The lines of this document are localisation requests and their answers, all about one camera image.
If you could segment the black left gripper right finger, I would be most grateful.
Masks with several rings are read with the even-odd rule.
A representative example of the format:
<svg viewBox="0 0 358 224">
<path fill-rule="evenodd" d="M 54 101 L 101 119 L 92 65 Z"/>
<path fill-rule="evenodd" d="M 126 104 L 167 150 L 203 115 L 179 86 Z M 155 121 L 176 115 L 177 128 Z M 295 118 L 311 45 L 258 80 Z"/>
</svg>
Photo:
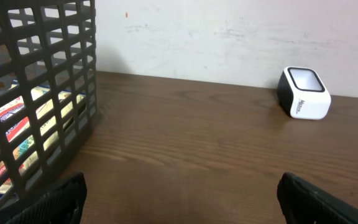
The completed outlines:
<svg viewBox="0 0 358 224">
<path fill-rule="evenodd" d="M 297 175 L 286 172 L 277 198 L 287 223 L 358 224 L 358 209 Z"/>
</svg>

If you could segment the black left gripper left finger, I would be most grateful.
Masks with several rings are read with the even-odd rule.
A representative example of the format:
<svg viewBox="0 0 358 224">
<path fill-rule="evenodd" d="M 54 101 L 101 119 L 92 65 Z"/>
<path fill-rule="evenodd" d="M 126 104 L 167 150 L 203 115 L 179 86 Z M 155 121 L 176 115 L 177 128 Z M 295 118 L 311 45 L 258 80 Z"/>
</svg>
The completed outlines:
<svg viewBox="0 0 358 224">
<path fill-rule="evenodd" d="M 80 224 L 86 196 L 85 177 L 77 172 L 0 210 L 0 224 Z"/>
</svg>

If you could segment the yellow snack bag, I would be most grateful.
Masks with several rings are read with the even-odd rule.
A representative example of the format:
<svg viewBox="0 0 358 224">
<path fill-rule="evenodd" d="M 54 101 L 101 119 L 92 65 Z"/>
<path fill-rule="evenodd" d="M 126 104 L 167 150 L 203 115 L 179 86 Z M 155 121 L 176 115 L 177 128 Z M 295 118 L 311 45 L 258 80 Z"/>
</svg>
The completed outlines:
<svg viewBox="0 0 358 224">
<path fill-rule="evenodd" d="M 48 93 L 50 91 L 49 88 L 47 88 L 47 85 L 41 85 L 36 86 L 31 90 L 32 98 L 33 100 L 37 100 L 42 95 Z M 59 102 L 63 102 L 64 100 L 68 99 L 71 95 L 71 90 L 63 90 L 58 94 Z M 76 96 L 76 102 L 80 103 L 85 98 L 84 93 L 80 93 Z M 22 96 L 18 96 L 17 98 L 13 99 L 9 103 L 5 104 L 4 106 L 0 107 L 0 121 L 4 122 L 14 115 L 16 115 L 18 112 L 24 111 L 25 109 L 25 103 Z M 45 117 L 45 115 L 50 112 L 53 109 L 53 101 L 48 100 L 47 102 L 43 103 L 40 107 L 38 107 L 35 111 L 37 121 L 39 121 L 40 118 Z M 61 116 L 62 118 L 68 117 L 68 113 L 73 111 L 74 106 L 73 103 L 70 102 L 67 105 L 63 107 L 61 110 Z M 66 120 L 62 127 L 68 128 L 69 123 L 73 121 L 73 118 Z M 53 127 L 57 127 L 57 122 L 55 116 L 52 116 L 48 121 L 44 122 L 40 128 L 39 132 L 41 136 L 44 136 L 45 133 L 48 133 L 50 130 L 53 129 Z M 20 119 L 16 124 L 12 125 L 9 129 L 6 130 L 5 137 L 8 141 L 8 143 L 12 143 L 13 140 L 20 140 L 22 133 L 30 130 L 30 119 L 26 116 L 23 119 Z M 14 160 L 17 162 L 20 160 L 18 171 L 21 176 L 23 176 L 30 167 L 33 166 L 33 164 L 38 161 L 39 155 L 37 150 L 35 149 L 35 138 L 34 134 L 26 134 L 22 135 L 24 138 L 23 141 L 20 141 L 17 144 L 14 144 L 15 148 L 12 150 L 12 155 L 14 156 Z M 42 148 L 44 151 L 47 151 L 49 149 L 52 149 L 53 145 L 58 141 L 59 135 L 57 131 L 54 131 L 51 135 L 48 136 L 47 139 L 42 141 Z M 5 165 L 5 162 L 2 160 L 0 161 L 0 177 L 4 175 L 7 172 L 7 165 Z M 12 181 L 10 178 L 7 178 L 7 180 L 0 185 L 0 198 L 12 188 Z"/>
</svg>

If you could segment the dark grey plastic basket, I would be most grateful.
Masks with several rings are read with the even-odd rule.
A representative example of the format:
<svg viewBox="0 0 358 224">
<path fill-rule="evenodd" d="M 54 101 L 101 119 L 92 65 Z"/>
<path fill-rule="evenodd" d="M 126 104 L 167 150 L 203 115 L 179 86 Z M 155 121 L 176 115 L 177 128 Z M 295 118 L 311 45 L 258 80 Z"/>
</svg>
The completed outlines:
<svg viewBox="0 0 358 224">
<path fill-rule="evenodd" d="M 22 96 L 25 109 L 10 119 L 0 121 L 0 161 L 12 188 L 0 198 L 0 210 L 40 192 L 51 184 L 73 159 L 91 132 L 96 114 L 96 6 L 94 1 L 0 1 L 0 107 Z M 31 90 L 47 85 L 50 91 L 33 100 Z M 59 102 L 58 94 L 71 90 L 71 95 Z M 76 96 L 85 98 L 76 102 Z M 48 100 L 53 109 L 37 121 L 36 109 Z M 74 109 L 62 118 L 61 110 L 72 102 Z M 30 119 L 35 149 L 40 156 L 21 176 L 19 163 L 14 160 L 14 144 L 5 133 L 24 117 Z M 40 126 L 55 116 L 57 127 L 44 136 Z M 63 123 L 73 118 L 68 128 Z M 42 141 L 54 131 L 59 139 L 52 149 L 44 151 Z"/>
</svg>

